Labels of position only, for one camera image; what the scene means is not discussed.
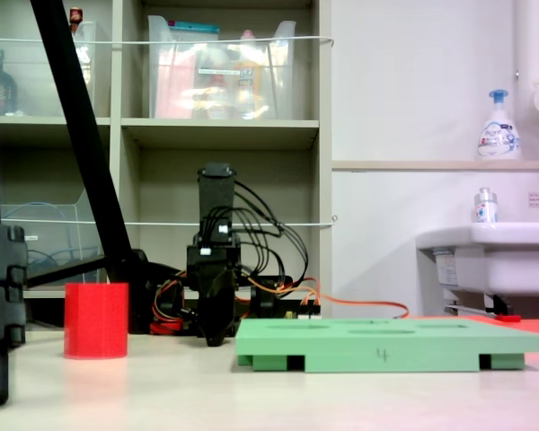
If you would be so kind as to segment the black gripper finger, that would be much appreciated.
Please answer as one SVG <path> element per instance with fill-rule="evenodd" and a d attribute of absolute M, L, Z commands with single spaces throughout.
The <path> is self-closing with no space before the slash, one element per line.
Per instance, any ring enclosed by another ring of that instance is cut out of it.
<path fill-rule="evenodd" d="M 218 311 L 220 333 L 224 336 L 234 323 L 234 303 L 237 277 L 232 269 L 226 269 L 220 276 L 220 291 L 218 293 Z"/>
<path fill-rule="evenodd" d="M 199 276 L 199 326 L 209 347 L 225 339 L 225 272 Z"/>

